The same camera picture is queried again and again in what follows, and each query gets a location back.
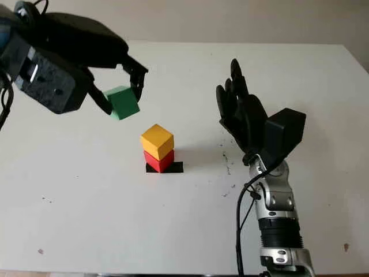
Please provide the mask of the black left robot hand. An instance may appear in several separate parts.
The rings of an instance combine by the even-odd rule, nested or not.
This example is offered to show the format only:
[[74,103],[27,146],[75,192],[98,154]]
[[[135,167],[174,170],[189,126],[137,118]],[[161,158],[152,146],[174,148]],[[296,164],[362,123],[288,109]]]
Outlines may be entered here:
[[[30,43],[34,55],[23,91],[56,114],[78,110],[86,95],[108,115],[125,118],[139,110],[147,69],[132,58],[126,42],[100,22],[66,13],[35,18]],[[129,88],[106,93],[95,85],[93,68],[122,65],[130,76]]]

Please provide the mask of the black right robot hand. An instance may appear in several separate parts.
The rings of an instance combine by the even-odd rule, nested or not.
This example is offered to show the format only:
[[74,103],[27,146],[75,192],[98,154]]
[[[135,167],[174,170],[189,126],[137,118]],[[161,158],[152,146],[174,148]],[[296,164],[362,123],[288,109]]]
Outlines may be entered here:
[[231,61],[231,76],[216,87],[220,124],[233,136],[244,152],[248,166],[263,147],[265,121],[268,118],[261,101],[248,92],[246,79],[237,59]]

